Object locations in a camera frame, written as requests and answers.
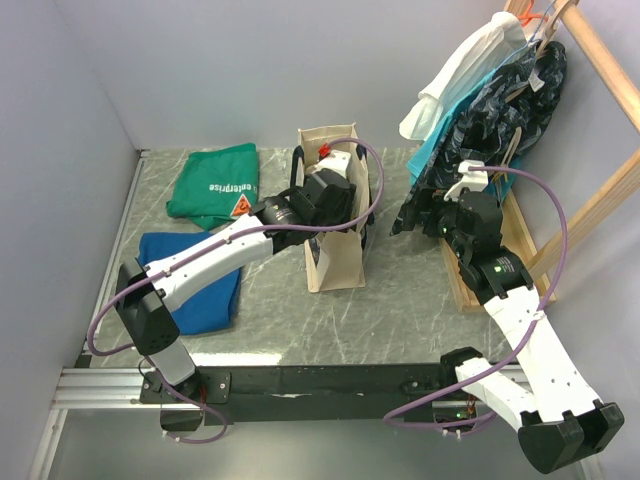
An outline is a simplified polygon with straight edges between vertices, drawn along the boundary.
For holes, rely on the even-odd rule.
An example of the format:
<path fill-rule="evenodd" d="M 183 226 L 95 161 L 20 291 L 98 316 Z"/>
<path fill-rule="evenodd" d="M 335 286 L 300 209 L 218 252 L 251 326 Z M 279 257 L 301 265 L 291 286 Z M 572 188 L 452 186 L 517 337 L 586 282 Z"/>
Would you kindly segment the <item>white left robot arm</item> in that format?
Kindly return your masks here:
<path fill-rule="evenodd" d="M 297 246 L 351 219 L 356 187 L 323 168 L 278 195 L 258 201 L 230 226 L 192 247 L 142 265 L 120 267 L 115 310 L 138 353 L 149 358 L 176 401 L 200 388 L 197 368 L 181 342 L 173 312 L 202 289 L 256 260 Z"/>

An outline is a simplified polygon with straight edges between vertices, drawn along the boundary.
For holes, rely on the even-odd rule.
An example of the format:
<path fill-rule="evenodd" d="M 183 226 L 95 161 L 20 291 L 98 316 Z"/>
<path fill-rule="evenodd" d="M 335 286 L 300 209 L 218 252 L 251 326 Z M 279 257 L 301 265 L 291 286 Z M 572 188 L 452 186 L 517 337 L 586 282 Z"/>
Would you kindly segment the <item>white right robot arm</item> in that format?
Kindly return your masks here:
<path fill-rule="evenodd" d="M 464 283 L 503 332 L 529 383 L 523 389 L 491 372 L 480 352 L 465 347 L 442 356 L 441 392 L 482 400 L 512 426 L 543 474 L 601 452 L 622 427 L 623 413 L 581 376 L 540 308 L 524 263 L 503 246 L 498 200 L 467 187 L 455 194 L 422 188 L 409 210 L 424 234 L 449 245 Z"/>

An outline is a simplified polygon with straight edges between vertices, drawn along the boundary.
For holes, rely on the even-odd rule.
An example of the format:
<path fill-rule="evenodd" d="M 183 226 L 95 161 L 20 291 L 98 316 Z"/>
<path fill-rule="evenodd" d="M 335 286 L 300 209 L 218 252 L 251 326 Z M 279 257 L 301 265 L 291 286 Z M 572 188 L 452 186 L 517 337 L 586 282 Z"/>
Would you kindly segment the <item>beige canvas tote bag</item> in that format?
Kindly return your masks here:
<path fill-rule="evenodd" d="M 304 177 L 319 169 L 319 148 L 340 138 L 357 136 L 354 123 L 300 129 L 298 146 L 294 149 L 290 173 L 292 185 L 302 185 Z M 371 206 L 371 191 L 367 151 L 351 141 L 338 143 L 335 150 L 352 155 L 348 178 L 356 186 L 352 218 Z M 366 222 L 361 221 L 346 232 L 319 233 L 304 244 L 308 290 L 318 293 L 337 289 L 359 288 L 365 285 L 363 253 Z"/>

